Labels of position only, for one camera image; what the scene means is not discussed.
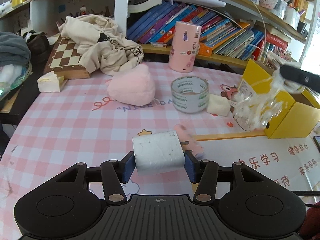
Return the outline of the white power adapter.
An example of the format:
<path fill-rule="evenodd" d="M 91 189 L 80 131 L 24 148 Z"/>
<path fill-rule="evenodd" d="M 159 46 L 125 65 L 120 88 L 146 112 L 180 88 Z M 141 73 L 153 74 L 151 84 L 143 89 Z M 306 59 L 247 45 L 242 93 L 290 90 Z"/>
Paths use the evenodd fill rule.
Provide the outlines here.
<path fill-rule="evenodd" d="M 184 167 L 185 157 L 175 131 L 132 138 L 137 172 L 140 176 L 176 171 Z"/>

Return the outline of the pearl lace hair accessory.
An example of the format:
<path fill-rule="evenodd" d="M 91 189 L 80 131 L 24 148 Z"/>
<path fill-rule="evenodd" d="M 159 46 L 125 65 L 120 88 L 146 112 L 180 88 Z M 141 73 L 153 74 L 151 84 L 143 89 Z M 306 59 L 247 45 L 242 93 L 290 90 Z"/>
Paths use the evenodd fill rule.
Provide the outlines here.
<path fill-rule="evenodd" d="M 253 90 L 257 85 L 267 84 L 270 89 L 266 93 L 258 94 Z M 277 117 L 283 110 L 287 109 L 287 103 L 277 100 L 280 92 L 292 92 L 300 94 L 304 86 L 284 79 L 277 69 L 271 77 L 262 79 L 249 85 L 242 80 L 238 92 L 234 96 L 233 117 L 246 131 L 262 131 L 272 118 Z"/>

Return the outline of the pink tube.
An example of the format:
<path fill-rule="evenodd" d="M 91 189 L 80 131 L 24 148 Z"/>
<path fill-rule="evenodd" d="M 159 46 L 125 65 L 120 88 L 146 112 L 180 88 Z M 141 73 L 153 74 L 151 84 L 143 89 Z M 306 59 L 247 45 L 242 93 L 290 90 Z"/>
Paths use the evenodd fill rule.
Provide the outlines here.
<path fill-rule="evenodd" d="M 175 125 L 174 130 L 177 133 L 183 151 L 191 152 L 197 160 L 202 160 L 204 151 L 202 146 L 194 139 L 183 125 Z"/>

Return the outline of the yellow cardboard box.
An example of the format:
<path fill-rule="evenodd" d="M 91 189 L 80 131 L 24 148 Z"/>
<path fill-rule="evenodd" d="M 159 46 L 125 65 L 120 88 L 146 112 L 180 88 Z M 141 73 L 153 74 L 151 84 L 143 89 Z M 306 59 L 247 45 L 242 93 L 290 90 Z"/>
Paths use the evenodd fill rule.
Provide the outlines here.
<path fill-rule="evenodd" d="M 319 101 L 279 70 L 249 60 L 233 99 L 233 116 L 247 131 L 270 139 L 307 137 L 319 122 Z"/>

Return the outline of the black smartphone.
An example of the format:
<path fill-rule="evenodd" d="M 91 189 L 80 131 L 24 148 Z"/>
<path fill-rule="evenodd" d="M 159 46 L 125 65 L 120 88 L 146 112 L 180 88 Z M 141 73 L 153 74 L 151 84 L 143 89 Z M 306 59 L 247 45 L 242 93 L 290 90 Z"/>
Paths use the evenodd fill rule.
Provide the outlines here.
<path fill-rule="evenodd" d="M 319 135 L 313 136 L 313 140 L 314 140 L 314 143 L 315 143 L 318 151 L 320 152 L 320 136 Z"/>

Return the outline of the pink checkered desk mat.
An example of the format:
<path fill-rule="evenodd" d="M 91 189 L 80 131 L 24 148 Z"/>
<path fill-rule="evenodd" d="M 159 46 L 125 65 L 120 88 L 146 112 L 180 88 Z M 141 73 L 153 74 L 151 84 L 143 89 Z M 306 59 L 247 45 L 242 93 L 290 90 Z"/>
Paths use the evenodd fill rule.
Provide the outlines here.
<path fill-rule="evenodd" d="M 16 202 L 77 163 L 99 166 L 132 151 L 132 139 L 182 125 L 192 136 L 224 136 L 203 142 L 203 158 L 220 166 L 242 161 L 293 191 L 319 190 L 319 151 L 312 136 L 295 139 L 230 139 L 241 128 L 232 114 L 182 113 L 172 103 L 171 83 L 182 76 L 166 63 L 150 62 L 155 101 L 131 106 L 112 101 L 110 77 L 69 80 L 58 93 L 42 93 L 17 126 L 1 159 L 1 239 L 19 239 Z"/>

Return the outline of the white sponge block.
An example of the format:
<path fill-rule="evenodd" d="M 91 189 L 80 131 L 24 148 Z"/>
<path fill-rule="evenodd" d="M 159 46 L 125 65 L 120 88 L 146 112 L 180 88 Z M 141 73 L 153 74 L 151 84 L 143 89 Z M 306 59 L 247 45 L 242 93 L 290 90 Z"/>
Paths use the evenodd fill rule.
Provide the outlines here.
<path fill-rule="evenodd" d="M 208 105 L 206 108 L 207 113 L 227 116 L 230 112 L 231 105 L 229 104 L 227 98 L 209 94 Z"/>

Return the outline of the clear tape roll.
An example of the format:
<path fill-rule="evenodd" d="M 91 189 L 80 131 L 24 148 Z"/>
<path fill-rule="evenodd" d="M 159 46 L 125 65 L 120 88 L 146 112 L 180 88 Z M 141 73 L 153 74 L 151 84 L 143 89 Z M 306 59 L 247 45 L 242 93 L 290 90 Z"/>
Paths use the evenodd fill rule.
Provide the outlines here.
<path fill-rule="evenodd" d="M 196 76 L 184 76 L 171 83 L 174 107 L 183 113 L 198 113 L 206 109 L 209 101 L 207 80 Z"/>

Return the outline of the pink plush toy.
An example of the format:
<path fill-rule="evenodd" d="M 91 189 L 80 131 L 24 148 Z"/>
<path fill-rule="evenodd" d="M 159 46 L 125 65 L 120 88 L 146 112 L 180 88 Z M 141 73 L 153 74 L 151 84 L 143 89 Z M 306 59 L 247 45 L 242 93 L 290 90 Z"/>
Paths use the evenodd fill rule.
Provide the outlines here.
<path fill-rule="evenodd" d="M 155 98 L 156 85 L 148 65 L 141 63 L 114 76 L 107 85 L 107 93 L 121 103 L 144 106 Z"/>

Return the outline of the orange white small box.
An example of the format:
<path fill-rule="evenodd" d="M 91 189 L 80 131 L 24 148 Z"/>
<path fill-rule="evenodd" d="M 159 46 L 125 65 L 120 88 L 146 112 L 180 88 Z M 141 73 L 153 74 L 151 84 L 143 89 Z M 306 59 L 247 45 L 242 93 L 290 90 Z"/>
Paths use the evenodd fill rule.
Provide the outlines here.
<path fill-rule="evenodd" d="M 211 56 L 215 48 L 216 46 L 208 46 L 205 43 L 200 42 L 199 51 L 197 54 L 201 56 Z"/>

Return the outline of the small white paper box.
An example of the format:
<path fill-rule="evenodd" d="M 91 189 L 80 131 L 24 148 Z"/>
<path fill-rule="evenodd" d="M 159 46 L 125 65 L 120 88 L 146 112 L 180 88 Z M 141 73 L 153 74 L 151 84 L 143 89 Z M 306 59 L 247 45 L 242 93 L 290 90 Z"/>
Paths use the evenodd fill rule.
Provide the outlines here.
<path fill-rule="evenodd" d="M 57 76 L 51 71 L 38 78 L 37 85 L 41 93 L 61 92 L 67 81 L 63 76 Z"/>

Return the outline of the wooden chess board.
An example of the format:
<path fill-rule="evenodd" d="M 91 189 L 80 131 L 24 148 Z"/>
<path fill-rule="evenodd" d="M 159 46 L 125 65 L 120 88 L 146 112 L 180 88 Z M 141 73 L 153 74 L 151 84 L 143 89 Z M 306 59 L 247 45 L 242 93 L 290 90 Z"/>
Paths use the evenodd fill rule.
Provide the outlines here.
<path fill-rule="evenodd" d="M 63 76 L 67 80 L 90 78 L 89 72 L 80 64 L 81 55 L 77 48 L 73 40 L 59 35 L 43 73 L 53 71 L 58 77 Z"/>

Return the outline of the beige hoodie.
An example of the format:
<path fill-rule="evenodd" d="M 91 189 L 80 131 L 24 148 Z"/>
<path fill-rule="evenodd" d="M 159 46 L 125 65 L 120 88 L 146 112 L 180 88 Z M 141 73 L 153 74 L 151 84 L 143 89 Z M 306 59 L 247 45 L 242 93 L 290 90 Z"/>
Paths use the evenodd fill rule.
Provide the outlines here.
<path fill-rule="evenodd" d="M 101 70 L 115 76 L 135 68 L 144 57 L 142 46 L 118 32 L 116 21 L 102 15 L 67 16 L 59 32 L 76 43 L 79 64 L 89 73 Z"/>

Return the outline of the pink cylindrical container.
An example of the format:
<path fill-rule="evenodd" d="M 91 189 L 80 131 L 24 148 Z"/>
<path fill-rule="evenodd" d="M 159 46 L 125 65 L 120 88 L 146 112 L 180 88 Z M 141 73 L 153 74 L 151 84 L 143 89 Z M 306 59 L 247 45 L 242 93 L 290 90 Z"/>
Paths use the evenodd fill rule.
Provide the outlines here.
<path fill-rule="evenodd" d="M 176 22 L 168 62 L 172 70 L 180 73 L 193 71 L 200 34 L 201 26 L 199 25 L 182 21 Z"/>

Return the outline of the grey folded cloth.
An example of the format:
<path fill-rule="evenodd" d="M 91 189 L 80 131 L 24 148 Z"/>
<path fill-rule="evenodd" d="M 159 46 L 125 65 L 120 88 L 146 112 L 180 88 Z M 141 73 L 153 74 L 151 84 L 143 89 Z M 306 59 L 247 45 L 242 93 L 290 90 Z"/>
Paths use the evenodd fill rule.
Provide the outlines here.
<path fill-rule="evenodd" d="M 11 32 L 0 34 L 1 67 L 9 64 L 26 66 L 31 59 L 31 52 L 25 40 Z"/>

